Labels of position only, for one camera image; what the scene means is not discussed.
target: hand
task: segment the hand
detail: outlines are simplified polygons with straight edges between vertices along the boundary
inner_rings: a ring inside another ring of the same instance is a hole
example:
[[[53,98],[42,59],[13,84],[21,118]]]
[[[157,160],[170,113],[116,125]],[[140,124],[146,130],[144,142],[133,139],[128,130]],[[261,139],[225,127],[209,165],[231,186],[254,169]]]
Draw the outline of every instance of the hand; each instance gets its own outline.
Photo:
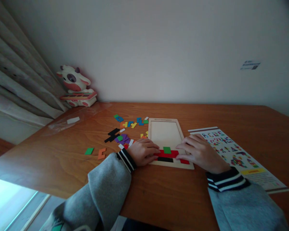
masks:
[[[157,159],[155,153],[161,153],[159,146],[149,139],[140,139],[133,143],[127,149],[129,155],[133,158],[137,166],[145,166]]]
[[[200,134],[185,137],[176,148],[191,153],[177,155],[176,159],[191,161],[210,173],[219,174],[231,169]]]

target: gray hoodie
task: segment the gray hoodie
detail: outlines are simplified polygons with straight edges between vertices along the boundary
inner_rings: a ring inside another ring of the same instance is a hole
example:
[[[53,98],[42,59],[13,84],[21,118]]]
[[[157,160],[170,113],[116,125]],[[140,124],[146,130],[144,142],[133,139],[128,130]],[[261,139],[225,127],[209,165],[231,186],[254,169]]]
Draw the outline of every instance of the gray hoodie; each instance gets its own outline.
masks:
[[[110,230],[131,184],[136,164],[123,149],[88,174],[89,182],[49,216],[42,231]],[[263,188],[234,167],[206,174],[220,230],[289,230],[283,211]]]

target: instruction sheet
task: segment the instruction sheet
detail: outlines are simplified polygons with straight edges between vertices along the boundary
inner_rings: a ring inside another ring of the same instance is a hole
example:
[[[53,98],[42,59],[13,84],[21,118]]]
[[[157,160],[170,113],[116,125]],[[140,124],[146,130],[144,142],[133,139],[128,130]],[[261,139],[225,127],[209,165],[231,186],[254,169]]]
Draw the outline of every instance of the instruction sheet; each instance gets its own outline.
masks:
[[[188,131],[190,134],[201,134],[230,166],[235,167],[245,178],[261,185],[268,194],[289,191],[286,185],[218,127]]]

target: cow figurine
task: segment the cow figurine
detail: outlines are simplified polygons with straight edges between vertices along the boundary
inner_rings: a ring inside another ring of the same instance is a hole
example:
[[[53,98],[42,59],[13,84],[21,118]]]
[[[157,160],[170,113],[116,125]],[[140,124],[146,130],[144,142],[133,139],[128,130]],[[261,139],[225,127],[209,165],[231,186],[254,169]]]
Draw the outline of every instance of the cow figurine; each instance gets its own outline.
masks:
[[[60,66],[60,72],[57,76],[63,78],[63,84],[68,88],[68,94],[60,97],[73,107],[86,106],[89,107],[96,102],[96,92],[93,89],[87,89],[91,81],[80,73],[77,67],[74,69],[71,66]]]

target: wooden table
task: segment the wooden table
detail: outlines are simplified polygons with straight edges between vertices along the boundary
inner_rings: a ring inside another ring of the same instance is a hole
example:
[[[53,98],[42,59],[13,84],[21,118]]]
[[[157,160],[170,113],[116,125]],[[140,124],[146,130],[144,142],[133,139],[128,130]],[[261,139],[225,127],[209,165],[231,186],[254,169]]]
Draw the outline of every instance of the wooden table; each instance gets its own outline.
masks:
[[[91,117],[86,109],[73,108],[57,118],[81,113],[82,122],[58,132],[41,129],[0,157],[0,179],[58,197],[68,198],[87,182],[98,166],[98,150],[119,151],[115,141],[105,143],[119,128],[115,114],[125,121],[137,117],[178,119],[184,136],[188,129],[218,126],[250,155],[289,187],[289,117],[265,106],[111,103]],[[98,103],[94,107],[103,107]],[[126,128],[132,139],[140,138],[148,125]],[[91,156],[84,155],[94,147]],[[289,223],[289,192],[270,195]],[[138,168],[121,215],[169,230],[218,230],[207,189],[205,171],[148,165]]]

